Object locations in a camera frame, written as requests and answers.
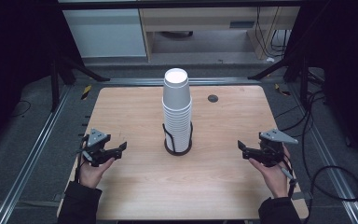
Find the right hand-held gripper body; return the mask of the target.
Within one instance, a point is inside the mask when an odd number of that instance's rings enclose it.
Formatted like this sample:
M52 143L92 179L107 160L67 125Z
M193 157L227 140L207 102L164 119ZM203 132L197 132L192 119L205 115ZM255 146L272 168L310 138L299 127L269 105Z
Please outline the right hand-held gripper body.
M259 134L260 139L260 162L267 167L272 167L284 159L284 144L297 144L298 141L292 136L278 129L272 129Z

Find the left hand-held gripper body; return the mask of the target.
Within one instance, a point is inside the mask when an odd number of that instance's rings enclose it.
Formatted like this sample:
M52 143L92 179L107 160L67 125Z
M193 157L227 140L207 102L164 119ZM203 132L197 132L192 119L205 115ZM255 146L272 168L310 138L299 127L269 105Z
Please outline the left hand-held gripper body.
M98 167L108 160L108 152L104 149L104 145L110 139L110 134L102 133L94 128L83 137L80 152L91 166Z

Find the black wire cup holder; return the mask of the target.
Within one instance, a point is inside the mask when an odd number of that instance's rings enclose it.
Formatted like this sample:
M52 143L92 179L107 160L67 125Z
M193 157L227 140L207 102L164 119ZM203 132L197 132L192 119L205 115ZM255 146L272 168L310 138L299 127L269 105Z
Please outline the black wire cup holder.
M165 124L162 124L162 128L165 134L164 146L168 153L173 156L183 156L190 151L192 148L193 124L190 124L189 137L178 144L176 144L175 141L179 140L179 137L173 136L171 133L169 133L165 127Z

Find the stack of white paper cups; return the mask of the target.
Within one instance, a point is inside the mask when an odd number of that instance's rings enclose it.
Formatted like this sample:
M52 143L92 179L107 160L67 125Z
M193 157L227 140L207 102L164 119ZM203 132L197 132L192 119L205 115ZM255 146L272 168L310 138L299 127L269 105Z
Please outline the stack of white paper cups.
M187 72L181 68L172 68L163 79L162 106L165 127L173 136L178 136L181 143L189 137L192 98Z

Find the person's right hand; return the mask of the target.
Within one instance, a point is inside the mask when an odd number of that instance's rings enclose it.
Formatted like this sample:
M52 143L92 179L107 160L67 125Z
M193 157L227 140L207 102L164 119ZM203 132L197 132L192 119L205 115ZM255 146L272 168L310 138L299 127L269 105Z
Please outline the person's right hand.
M287 167L283 161L272 167L266 167L253 158L249 162L261 173L274 199L288 196L288 176L284 172Z

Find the person's left hand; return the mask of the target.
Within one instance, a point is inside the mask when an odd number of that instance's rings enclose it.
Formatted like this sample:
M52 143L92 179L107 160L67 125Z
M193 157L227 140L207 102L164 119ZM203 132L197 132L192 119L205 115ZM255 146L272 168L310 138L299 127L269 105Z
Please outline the person's left hand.
M96 189L104 172L111 167L114 161L115 159L111 158L98 167L91 166L88 161L82 161L80 163L79 184L90 189Z

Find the black metal stand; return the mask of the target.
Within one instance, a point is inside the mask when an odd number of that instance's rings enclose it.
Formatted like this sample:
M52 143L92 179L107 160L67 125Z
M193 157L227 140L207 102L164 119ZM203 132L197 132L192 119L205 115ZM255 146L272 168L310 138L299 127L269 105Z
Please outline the black metal stand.
M300 78L299 100L305 108L309 108L310 102L308 97L308 90L310 81L310 67L308 57L305 53L292 52L262 72L249 77L249 79L261 80L262 78L282 67L286 67L286 72L283 76L283 80L285 82L292 82L295 81L297 77Z
M98 82L109 81L109 78L99 76L89 70L85 65L76 63L69 56L63 54L57 46L52 46L50 48L50 51L52 56L52 62L49 67L51 80L52 112L55 112L60 104L59 77L62 78L62 81L65 85L74 84L76 78L72 72L73 69L80 71L81 73L85 74L88 77L91 77Z

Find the white cabinet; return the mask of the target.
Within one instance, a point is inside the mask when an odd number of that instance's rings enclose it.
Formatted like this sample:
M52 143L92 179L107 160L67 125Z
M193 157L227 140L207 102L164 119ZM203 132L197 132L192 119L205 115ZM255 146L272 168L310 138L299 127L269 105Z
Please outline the white cabinet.
M82 58L145 57L137 9L65 10Z

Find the aluminium floor rail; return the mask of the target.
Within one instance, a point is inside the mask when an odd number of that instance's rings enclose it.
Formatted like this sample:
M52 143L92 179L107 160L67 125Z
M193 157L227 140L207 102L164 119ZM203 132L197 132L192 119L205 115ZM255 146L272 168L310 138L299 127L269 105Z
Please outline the aluminium floor rail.
M226 86L226 85L258 85L259 80L248 79L247 77L191 77L188 80L194 86ZM111 78L105 81L104 85L121 87L138 86L162 86L162 78Z
M310 180L310 191L320 189L316 185L317 177L322 172L327 172L330 181L336 190L337 196L330 196L326 193L325 190L322 190L322 194L341 201L351 220L351 223L358 224L358 178L349 170L337 165L325 141L322 139L318 128L314 124L311 107L313 99L318 94L318 92L315 92L310 96L310 107L305 108L299 100L299 88L295 87L293 84L290 84L289 90L293 94L296 104L299 107L301 114L305 118L305 123L301 131L301 151L304 169L306 171L307 177ZM315 149L320 154L321 160L324 164L324 166L319 168L313 175L308 169L305 157L306 136L312 140L313 144L315 145Z
M62 87L62 93L59 94L59 102L56 105L56 108L49 113L41 132L37 136L26 161L22 165L21 170L16 177L16 180L10 188L6 198L0 203L0 224L7 224L17 202L20 199L25 185L31 176L31 173L33 172L39 160L39 157L46 145L46 142L49 139L58 117L62 113L72 88L73 87L71 85L64 85Z

